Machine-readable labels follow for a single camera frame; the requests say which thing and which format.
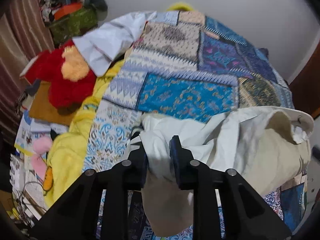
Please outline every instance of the pink plush toy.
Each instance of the pink plush toy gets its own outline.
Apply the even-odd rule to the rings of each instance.
[[[44,180],[47,164],[41,158],[41,155],[50,151],[52,147],[52,140],[50,137],[41,137],[33,142],[32,147],[35,154],[31,156],[30,163],[36,174],[38,174],[38,176]]]

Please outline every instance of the red plush toy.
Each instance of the red plush toy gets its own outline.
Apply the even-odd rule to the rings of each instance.
[[[55,108],[81,104],[92,95],[96,76],[77,51],[73,41],[67,41],[53,52],[42,52],[32,65],[40,80],[51,82],[49,102]]]

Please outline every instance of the curtain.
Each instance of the curtain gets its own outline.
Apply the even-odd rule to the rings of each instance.
[[[15,99],[27,84],[19,74],[30,59],[46,49],[54,46],[42,21],[39,0],[12,0],[0,19],[0,129],[10,144],[19,127]]]

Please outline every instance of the bed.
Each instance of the bed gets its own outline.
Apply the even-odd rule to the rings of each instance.
[[[196,11],[158,13],[126,54],[93,119],[82,171],[107,170],[121,161],[143,112],[207,122],[215,114],[238,107],[294,108],[292,94],[265,50]],[[209,102],[205,98],[211,91],[216,93]],[[294,231],[305,211],[306,191],[304,170],[264,199]],[[175,236],[155,236],[140,192],[128,193],[128,214],[130,239],[192,239],[192,226]],[[221,208],[219,214],[223,236]]]

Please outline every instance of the yellow blanket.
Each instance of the yellow blanket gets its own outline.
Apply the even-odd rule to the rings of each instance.
[[[69,132],[57,136],[54,140],[47,156],[48,169],[44,181],[44,200],[48,207],[51,207],[81,175],[96,109],[107,86],[123,63],[124,60],[118,61],[103,77],[97,78],[92,96],[83,101],[72,119]]]

